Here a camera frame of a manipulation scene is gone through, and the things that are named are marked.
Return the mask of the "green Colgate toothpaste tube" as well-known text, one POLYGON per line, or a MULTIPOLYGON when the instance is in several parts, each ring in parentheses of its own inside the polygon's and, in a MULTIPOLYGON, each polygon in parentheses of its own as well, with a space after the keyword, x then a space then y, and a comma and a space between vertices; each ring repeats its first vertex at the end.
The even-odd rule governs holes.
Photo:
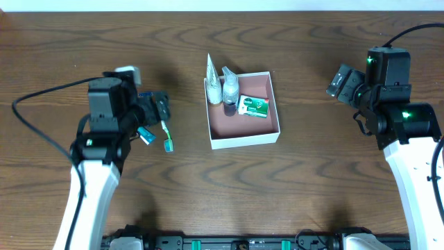
POLYGON ((155 139, 156 136, 152 134, 147 128, 144 126, 140 126, 137 129, 137 134, 139 135, 139 138, 146 144, 151 144, 155 139))

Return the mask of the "white shampoo tube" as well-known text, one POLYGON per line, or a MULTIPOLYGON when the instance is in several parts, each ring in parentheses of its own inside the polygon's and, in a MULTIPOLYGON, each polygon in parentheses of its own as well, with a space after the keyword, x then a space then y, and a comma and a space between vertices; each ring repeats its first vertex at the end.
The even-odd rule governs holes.
POLYGON ((222 88, 216 68, 210 55, 207 55, 207 75, 206 75, 207 100, 212 105, 219 105, 222 102, 222 88))

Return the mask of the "clear foam pump bottle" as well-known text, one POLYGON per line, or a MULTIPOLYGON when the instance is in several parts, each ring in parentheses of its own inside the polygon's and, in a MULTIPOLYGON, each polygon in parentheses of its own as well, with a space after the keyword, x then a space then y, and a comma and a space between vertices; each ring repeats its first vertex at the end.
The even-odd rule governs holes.
POLYGON ((223 83, 223 107, 226 116, 231 117, 237 111, 239 100, 239 80, 238 76, 230 71, 228 67, 222 68, 224 75, 223 83))

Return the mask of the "green and white soap box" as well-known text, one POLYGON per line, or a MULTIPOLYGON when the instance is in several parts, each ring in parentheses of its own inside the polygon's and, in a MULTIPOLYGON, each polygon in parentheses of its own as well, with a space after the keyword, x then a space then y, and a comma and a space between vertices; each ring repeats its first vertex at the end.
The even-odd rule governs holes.
POLYGON ((267 118, 268 105, 268 99, 241 95, 237 111, 240 115, 267 118))

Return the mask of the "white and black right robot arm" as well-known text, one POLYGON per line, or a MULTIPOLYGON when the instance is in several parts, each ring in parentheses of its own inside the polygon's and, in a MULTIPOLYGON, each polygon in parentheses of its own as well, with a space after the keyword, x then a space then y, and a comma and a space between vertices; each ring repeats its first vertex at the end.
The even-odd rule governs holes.
POLYGON ((366 71, 342 64, 326 89, 357 112, 395 177, 411 249, 443 248, 443 134, 432 106, 410 100, 411 56, 401 48, 368 50, 366 71))

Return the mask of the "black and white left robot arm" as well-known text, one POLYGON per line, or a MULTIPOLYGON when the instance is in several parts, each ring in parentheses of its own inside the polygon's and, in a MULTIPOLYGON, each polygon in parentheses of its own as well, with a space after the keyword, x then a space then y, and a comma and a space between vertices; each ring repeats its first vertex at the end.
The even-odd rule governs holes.
POLYGON ((89 114, 79 122, 71 144, 69 198, 54 249, 99 249, 110 202, 132 137, 146 139, 146 129, 170 119, 166 92, 140 95, 139 69, 116 68, 90 80, 89 114))

